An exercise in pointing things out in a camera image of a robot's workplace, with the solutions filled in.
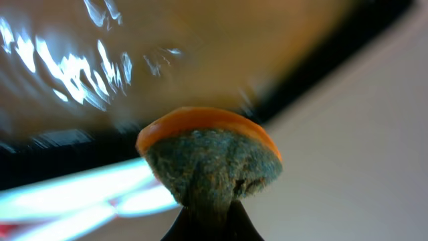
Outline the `orange green scrub sponge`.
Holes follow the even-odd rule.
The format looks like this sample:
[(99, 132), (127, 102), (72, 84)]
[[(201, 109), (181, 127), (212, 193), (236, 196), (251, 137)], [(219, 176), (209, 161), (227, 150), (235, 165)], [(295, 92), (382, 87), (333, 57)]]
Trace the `orange green scrub sponge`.
[(261, 191), (283, 170), (261, 126), (218, 108), (178, 108), (143, 128), (136, 148), (175, 200), (208, 226), (223, 225), (232, 202)]

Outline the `red plastic tray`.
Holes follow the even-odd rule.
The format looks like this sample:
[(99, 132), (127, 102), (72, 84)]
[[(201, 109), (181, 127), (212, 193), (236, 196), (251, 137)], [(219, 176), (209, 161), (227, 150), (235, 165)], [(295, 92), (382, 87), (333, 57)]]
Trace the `red plastic tray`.
[(117, 217), (118, 197), (1, 203), (2, 240), (76, 240)]

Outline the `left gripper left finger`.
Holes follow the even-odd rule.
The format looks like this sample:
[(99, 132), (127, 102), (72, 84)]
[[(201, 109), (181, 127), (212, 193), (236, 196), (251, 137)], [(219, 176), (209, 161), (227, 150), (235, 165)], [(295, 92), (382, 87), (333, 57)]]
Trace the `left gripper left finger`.
[(160, 241), (202, 241), (207, 233), (189, 208), (182, 208)]

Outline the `white plate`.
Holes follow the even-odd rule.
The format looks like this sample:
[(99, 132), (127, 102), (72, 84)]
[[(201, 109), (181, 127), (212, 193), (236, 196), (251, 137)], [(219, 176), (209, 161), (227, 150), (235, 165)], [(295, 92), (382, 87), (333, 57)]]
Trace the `white plate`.
[(2, 240), (75, 240), (116, 218), (178, 206), (143, 158), (1, 192)]

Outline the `black rectangular water basin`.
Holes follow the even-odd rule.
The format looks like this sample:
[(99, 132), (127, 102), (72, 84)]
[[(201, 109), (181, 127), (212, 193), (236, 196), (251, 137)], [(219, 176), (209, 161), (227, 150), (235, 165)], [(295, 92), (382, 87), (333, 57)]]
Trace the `black rectangular water basin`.
[(1, 189), (122, 163), (182, 106), (265, 125), (414, 1), (2, 1)]

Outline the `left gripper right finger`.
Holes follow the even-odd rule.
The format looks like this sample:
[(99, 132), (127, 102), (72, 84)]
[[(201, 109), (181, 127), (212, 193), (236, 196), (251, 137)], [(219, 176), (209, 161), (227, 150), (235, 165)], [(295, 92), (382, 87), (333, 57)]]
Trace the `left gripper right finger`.
[(223, 239), (226, 241), (264, 241), (240, 201), (231, 202)]

